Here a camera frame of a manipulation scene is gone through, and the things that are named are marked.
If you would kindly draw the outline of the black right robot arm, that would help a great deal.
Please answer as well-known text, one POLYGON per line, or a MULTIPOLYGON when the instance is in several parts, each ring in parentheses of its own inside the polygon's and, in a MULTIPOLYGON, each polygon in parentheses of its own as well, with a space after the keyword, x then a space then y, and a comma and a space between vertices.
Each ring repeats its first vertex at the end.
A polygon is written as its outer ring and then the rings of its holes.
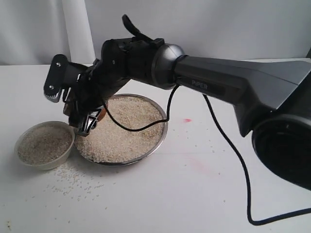
POLYGON ((248 62, 186 55, 163 39, 103 43, 101 58, 80 73, 64 114, 80 128, 129 80, 161 89, 178 85, 230 103, 240 134, 252 135, 260 161, 280 178, 311 187, 311 65, 304 61, 248 62))

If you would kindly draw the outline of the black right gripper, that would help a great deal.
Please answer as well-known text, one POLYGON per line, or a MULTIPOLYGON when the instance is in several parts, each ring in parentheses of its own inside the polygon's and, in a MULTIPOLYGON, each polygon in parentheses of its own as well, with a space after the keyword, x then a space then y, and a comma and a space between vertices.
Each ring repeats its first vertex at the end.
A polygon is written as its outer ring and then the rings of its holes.
POLYGON ((95 109, 130 79, 158 85, 153 67, 157 51, 156 39, 111 39, 103 43, 101 58, 92 66, 73 65, 80 78, 72 89, 73 97, 63 98, 63 114, 70 126, 78 126, 79 136, 88 136, 97 127, 102 110, 95 109))

